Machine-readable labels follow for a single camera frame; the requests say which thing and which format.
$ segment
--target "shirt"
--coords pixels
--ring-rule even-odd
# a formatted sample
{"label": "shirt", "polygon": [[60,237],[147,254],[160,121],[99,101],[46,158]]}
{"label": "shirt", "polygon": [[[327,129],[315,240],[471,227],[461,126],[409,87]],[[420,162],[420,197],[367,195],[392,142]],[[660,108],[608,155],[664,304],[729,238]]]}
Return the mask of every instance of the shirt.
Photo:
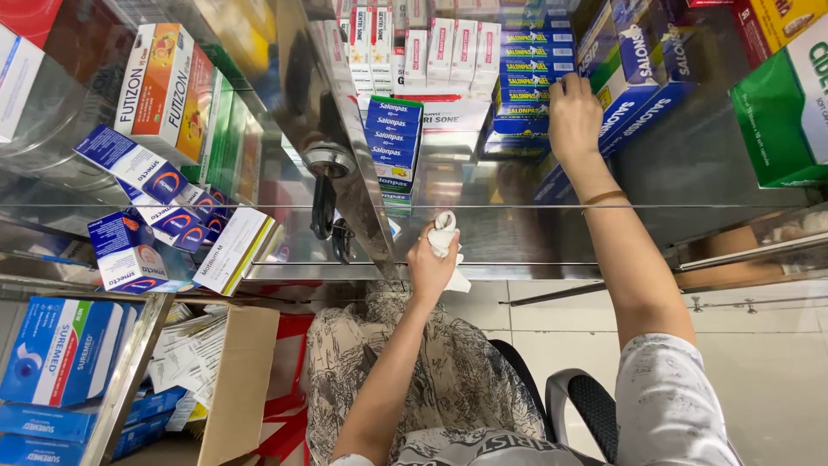
{"label": "shirt", "polygon": [[[617,466],[739,465],[701,354],[672,335],[649,333],[621,351],[615,384]],[[406,435],[394,466],[594,466],[604,464],[562,444],[496,429],[448,428]],[[351,454],[331,466],[379,466]]]}

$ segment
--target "tiled floor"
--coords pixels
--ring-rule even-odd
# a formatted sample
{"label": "tiled floor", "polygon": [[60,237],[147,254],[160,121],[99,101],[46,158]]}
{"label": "tiled floor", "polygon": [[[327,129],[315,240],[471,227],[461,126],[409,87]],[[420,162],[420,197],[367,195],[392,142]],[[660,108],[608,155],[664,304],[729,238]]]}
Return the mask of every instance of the tiled floor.
{"label": "tiled floor", "polygon": [[[546,378],[578,367],[614,392],[619,345],[607,292],[510,308],[509,299],[592,282],[473,282],[446,293],[446,309],[489,336],[511,342],[543,391]],[[686,296],[705,369],[728,435],[747,465],[823,464],[828,457],[828,281]],[[807,297],[808,300],[781,301]],[[775,303],[758,303],[760,301]],[[570,444],[600,458],[575,409]]]}

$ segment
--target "orange medicine box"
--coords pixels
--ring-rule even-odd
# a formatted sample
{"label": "orange medicine box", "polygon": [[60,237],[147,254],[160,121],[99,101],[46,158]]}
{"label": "orange medicine box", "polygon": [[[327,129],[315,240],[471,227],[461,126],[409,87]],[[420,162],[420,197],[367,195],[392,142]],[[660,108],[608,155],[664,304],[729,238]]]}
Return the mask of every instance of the orange medicine box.
{"label": "orange medicine box", "polygon": [[144,24],[129,56],[115,130],[174,165],[197,165],[214,67],[181,24]]}

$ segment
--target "rag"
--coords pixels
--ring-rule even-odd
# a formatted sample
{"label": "rag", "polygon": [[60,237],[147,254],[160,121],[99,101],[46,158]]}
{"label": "rag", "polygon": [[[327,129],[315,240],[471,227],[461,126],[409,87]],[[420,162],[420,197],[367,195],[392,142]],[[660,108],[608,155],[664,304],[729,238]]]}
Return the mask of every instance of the rag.
{"label": "rag", "polygon": [[[452,211],[441,212],[434,219],[434,228],[428,232],[428,242],[431,244],[431,252],[437,257],[446,257],[449,254],[449,244],[454,239],[456,231],[457,218],[455,217],[455,213]],[[463,255],[457,253],[457,261],[455,264],[458,265],[461,262],[463,262]],[[445,289],[468,293],[471,289],[471,283],[455,268],[455,272],[451,274],[451,279],[445,286]]]}

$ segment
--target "patterned skirt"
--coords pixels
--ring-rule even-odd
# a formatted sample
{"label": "patterned skirt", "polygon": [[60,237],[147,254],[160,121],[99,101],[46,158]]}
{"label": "patterned skirt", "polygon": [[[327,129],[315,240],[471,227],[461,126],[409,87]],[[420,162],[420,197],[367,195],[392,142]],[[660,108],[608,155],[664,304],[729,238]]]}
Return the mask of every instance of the patterned skirt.
{"label": "patterned skirt", "polygon": [[[330,462],[345,416],[411,296],[402,290],[399,282],[370,284],[367,311],[359,313],[353,304],[329,308],[310,326],[307,442],[316,464]],[[541,414],[512,366],[480,330],[438,303],[423,332],[390,462],[411,432],[481,427],[544,438]],[[445,441],[437,439],[433,447]]]}

